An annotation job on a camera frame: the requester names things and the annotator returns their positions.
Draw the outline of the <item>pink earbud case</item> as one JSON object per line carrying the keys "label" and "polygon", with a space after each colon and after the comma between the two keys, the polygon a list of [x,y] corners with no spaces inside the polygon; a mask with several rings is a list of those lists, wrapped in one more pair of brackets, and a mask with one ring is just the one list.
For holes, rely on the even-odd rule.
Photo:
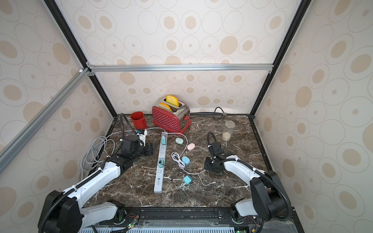
{"label": "pink earbud case", "polygon": [[194,143],[190,143],[190,144],[187,145],[186,148],[187,148],[188,151],[192,151],[193,149],[195,149],[195,147],[196,147],[196,145]]}

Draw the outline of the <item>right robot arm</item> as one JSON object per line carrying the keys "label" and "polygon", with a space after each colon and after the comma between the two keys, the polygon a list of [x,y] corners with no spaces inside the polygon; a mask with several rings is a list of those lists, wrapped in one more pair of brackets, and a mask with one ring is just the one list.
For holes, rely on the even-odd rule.
{"label": "right robot arm", "polygon": [[256,216],[264,221],[273,218],[287,221],[291,218],[291,202],[276,172],[259,170],[224,151],[212,132],[207,133],[207,147],[210,157],[205,160],[205,170],[231,172],[250,188],[251,198],[233,204],[237,217]]}

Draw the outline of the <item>blue earbud case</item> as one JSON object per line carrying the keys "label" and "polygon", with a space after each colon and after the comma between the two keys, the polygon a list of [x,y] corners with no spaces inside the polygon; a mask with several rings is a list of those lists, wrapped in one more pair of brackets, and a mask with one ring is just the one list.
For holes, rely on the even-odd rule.
{"label": "blue earbud case", "polygon": [[189,165],[189,164],[190,164],[190,159],[189,159],[187,156],[183,156],[183,157],[182,157],[182,162],[183,162],[185,165]]}

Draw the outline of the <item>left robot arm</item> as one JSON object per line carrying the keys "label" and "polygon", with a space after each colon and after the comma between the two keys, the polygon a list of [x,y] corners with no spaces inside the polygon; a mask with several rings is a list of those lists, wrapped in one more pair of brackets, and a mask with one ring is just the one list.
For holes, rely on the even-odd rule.
{"label": "left robot arm", "polygon": [[111,220],[121,225],[128,217],[124,206],[114,200],[96,206],[85,203],[101,188],[125,173],[141,156],[153,155],[153,144],[145,142],[147,124],[135,112],[131,119],[135,125],[132,135],[122,136],[119,151],[106,158],[101,167],[81,182],[66,190],[51,192],[45,199],[38,222],[40,233],[77,233],[102,221]]}

